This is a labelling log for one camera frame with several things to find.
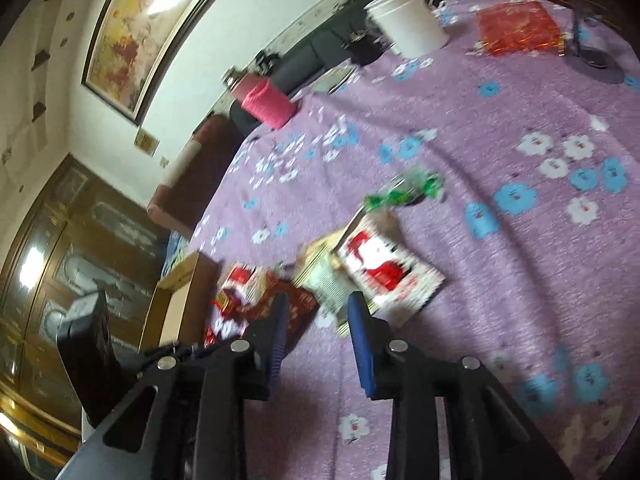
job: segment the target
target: white wall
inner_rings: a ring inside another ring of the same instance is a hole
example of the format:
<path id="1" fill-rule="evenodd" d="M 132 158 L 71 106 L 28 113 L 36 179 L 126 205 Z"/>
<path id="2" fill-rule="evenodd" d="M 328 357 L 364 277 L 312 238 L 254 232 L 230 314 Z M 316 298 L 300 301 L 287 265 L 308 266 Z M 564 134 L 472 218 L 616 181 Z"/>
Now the white wall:
<path id="1" fill-rule="evenodd" d="M 80 85 L 91 35 L 105 0 L 93 0 L 71 73 L 72 153 L 104 180 L 146 206 L 172 160 L 223 92 L 220 77 L 245 66 L 320 0 L 215 0 L 184 41 L 156 92 L 143 127 L 159 139 L 154 158 L 133 146 L 136 127 Z"/>

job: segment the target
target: painting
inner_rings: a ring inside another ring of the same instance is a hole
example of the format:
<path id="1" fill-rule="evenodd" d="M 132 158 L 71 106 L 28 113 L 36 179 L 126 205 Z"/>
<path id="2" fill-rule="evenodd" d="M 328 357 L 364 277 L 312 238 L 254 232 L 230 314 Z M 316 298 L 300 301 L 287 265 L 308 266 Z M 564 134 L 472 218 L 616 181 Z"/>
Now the painting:
<path id="1" fill-rule="evenodd" d="M 107 0 L 82 83 L 140 125 L 162 74 L 209 0 Z"/>

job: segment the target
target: green wrapped candy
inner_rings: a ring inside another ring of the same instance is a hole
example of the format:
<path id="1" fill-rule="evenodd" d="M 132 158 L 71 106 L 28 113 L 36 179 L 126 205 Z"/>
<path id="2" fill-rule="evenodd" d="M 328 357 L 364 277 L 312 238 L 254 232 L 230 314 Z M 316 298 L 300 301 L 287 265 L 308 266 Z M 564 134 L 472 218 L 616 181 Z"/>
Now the green wrapped candy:
<path id="1" fill-rule="evenodd" d="M 403 206 L 416 202 L 423 196 L 432 200 L 442 200 L 444 179 L 439 173 L 426 173 L 417 168 L 405 171 L 393 177 L 391 182 L 379 193 L 364 198 L 364 209 L 371 212 L 379 207 Z"/>

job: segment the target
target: cardboard box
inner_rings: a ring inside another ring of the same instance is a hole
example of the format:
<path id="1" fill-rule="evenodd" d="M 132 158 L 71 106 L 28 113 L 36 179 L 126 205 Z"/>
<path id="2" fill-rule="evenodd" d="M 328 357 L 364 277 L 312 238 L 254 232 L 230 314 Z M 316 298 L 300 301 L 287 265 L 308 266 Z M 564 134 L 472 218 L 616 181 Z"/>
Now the cardboard box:
<path id="1" fill-rule="evenodd" d="M 174 267 L 156 285 L 139 350 L 173 341 L 201 343 L 219 277 L 220 266 L 198 252 Z"/>

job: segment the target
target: food packaging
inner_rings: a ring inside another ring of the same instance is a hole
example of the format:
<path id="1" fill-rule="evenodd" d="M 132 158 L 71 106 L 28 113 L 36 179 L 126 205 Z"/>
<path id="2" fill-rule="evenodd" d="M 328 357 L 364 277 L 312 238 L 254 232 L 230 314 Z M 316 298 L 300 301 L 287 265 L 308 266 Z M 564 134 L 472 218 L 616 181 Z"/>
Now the food packaging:
<path id="1" fill-rule="evenodd" d="M 386 238 L 365 216 L 337 249 L 351 279 L 377 306 L 376 317 L 399 328 L 418 312 L 444 275 L 404 245 Z"/>

